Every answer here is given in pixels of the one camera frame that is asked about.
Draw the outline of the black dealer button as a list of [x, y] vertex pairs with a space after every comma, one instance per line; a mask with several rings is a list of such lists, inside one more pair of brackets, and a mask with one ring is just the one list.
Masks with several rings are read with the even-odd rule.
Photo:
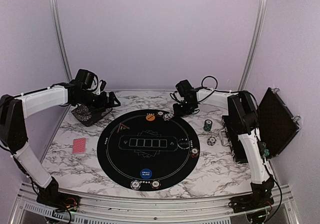
[[191, 144], [188, 138], [181, 138], [178, 140], [177, 146], [182, 150], [188, 150]]

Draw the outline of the orange big blind button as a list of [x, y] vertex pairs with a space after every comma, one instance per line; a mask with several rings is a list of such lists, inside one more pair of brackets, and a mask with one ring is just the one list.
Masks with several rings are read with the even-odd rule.
[[156, 116], [154, 114], [147, 114], [145, 119], [149, 122], [152, 122], [156, 119]]

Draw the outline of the red triangular all-in marker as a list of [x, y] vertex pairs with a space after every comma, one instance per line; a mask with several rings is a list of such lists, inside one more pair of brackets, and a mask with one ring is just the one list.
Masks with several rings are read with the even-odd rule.
[[117, 129], [117, 133], [123, 132], [123, 131], [128, 131], [130, 130], [130, 128], [128, 126], [126, 126], [123, 123], [120, 123]]

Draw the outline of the blue small blind button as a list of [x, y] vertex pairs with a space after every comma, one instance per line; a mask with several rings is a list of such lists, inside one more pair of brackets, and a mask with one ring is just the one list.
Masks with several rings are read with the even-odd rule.
[[144, 168], [140, 171], [140, 177], [144, 180], [148, 180], [152, 177], [153, 173], [150, 169]]

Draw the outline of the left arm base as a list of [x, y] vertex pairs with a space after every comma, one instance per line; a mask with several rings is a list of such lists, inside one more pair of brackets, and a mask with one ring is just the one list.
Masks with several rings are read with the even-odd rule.
[[59, 191], [59, 185], [50, 183], [46, 188], [37, 187], [37, 199], [40, 204], [57, 208], [58, 211], [77, 211], [80, 197]]

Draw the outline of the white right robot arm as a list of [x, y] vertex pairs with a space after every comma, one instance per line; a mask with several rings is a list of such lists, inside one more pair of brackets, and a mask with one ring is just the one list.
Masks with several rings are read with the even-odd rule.
[[246, 90], [219, 90], [204, 85], [194, 88], [186, 79], [175, 88], [170, 97], [176, 102], [173, 105], [176, 116], [194, 114], [201, 103], [227, 109], [227, 115], [222, 117], [225, 131], [241, 142], [251, 171], [253, 193], [248, 196], [247, 203], [252, 208], [260, 207], [267, 200], [275, 180], [269, 171], [269, 152], [260, 138], [260, 111], [255, 97]]

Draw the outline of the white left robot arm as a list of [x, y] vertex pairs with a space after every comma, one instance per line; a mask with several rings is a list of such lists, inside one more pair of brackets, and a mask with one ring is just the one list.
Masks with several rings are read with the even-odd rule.
[[55, 188], [57, 182], [45, 170], [29, 145], [26, 120], [42, 111], [58, 106], [73, 106], [75, 118], [90, 127], [113, 108], [121, 106], [114, 92], [106, 92], [106, 81], [86, 69], [79, 69], [70, 82], [0, 98], [0, 141], [18, 166], [40, 189], [53, 207], [63, 203], [63, 195]]

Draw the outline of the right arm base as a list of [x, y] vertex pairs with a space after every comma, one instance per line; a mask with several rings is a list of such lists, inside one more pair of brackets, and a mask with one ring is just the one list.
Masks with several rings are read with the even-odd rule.
[[255, 209], [272, 207], [274, 199], [271, 193], [258, 192], [234, 196], [229, 200], [228, 206], [234, 213], [253, 211]]

